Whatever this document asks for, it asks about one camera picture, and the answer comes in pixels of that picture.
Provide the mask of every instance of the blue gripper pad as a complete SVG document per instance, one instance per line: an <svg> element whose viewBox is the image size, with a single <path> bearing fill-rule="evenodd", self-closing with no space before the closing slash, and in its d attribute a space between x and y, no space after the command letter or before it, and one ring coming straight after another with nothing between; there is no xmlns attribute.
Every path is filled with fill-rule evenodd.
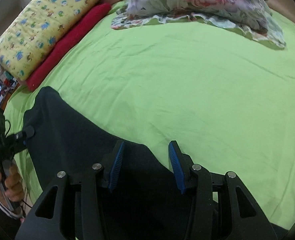
<svg viewBox="0 0 295 240"><path fill-rule="evenodd" d="M181 191L181 194L184 194L186 191L185 174L182 169L179 157L177 156L178 153L176 152L173 143L174 141L171 141L169 143L169 159L171 161L171 165L173 168L177 188Z"/></svg>
<svg viewBox="0 0 295 240"><path fill-rule="evenodd" d="M109 184L107 186L110 193L112 193L112 191L115 189L117 185L117 181L119 179L119 174L121 171L121 166L123 161L124 146L125 146L125 142L121 140L119 140L115 146L115 148L117 149L117 153L116 153L114 163L111 167L111 171L109 175Z"/></svg>

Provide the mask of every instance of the black cable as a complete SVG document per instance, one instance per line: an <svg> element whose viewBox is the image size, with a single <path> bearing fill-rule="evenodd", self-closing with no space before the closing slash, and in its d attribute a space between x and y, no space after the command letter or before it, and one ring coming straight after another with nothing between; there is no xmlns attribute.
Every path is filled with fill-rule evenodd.
<svg viewBox="0 0 295 240"><path fill-rule="evenodd" d="M9 120L7 120L7 119L5 121L8 121L9 122L9 129L8 129L8 131L5 134L5 136L7 136L7 134L9 133L9 130L11 129L11 122Z"/></svg>
<svg viewBox="0 0 295 240"><path fill-rule="evenodd" d="M29 208L32 208L28 203L26 203L24 200L22 200L25 205L27 205Z"/></svg>
<svg viewBox="0 0 295 240"><path fill-rule="evenodd" d="M26 218L26 213L24 211L24 207L22 205L20 205L21 209L22 209L22 218Z"/></svg>

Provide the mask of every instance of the folded yellow blanket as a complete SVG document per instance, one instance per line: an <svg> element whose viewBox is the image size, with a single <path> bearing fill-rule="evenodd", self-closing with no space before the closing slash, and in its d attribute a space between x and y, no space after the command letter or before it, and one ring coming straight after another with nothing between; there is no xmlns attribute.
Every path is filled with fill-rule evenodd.
<svg viewBox="0 0 295 240"><path fill-rule="evenodd" d="M0 63L26 80L99 0L32 0L0 37Z"/></svg>

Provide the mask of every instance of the black bracket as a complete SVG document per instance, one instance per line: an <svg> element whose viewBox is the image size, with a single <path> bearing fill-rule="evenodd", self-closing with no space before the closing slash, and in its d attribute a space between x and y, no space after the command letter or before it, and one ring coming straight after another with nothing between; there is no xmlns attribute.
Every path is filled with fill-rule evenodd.
<svg viewBox="0 0 295 240"><path fill-rule="evenodd" d="M15 240L74 240L75 192L81 192L83 239L109 239L97 191L103 188L111 193L116 187L124 146L118 140L110 154L80 174L60 171L30 210Z"/></svg>
<svg viewBox="0 0 295 240"><path fill-rule="evenodd" d="M235 172L209 172L182 154L176 141L169 143L169 158L177 188L194 196L184 240L212 239L213 192L218 194L217 239L277 240L272 225Z"/></svg>
<svg viewBox="0 0 295 240"><path fill-rule="evenodd" d="M32 137L33 135L34 128L31 126L26 127L24 130L18 133L10 134L7 137L4 134L0 134L0 173L2 174L0 189L11 212L14 212L16 209L20 208L20 203L10 201L5 195L7 188L5 186L6 174L3 167L3 161L12 161L16 153L25 150L25 140Z"/></svg>

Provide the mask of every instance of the wrinkled sheet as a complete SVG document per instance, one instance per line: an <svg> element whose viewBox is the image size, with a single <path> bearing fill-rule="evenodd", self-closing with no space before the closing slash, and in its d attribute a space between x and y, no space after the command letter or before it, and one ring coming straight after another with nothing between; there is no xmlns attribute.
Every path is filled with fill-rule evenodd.
<svg viewBox="0 0 295 240"><path fill-rule="evenodd" d="M99 22L31 93L19 88L11 132L43 86L109 133L149 147L169 167L177 140L211 172L235 171L272 223L295 222L295 24L274 12L287 48L273 50L198 22L111 29ZM15 156L33 202L30 156Z"/></svg>

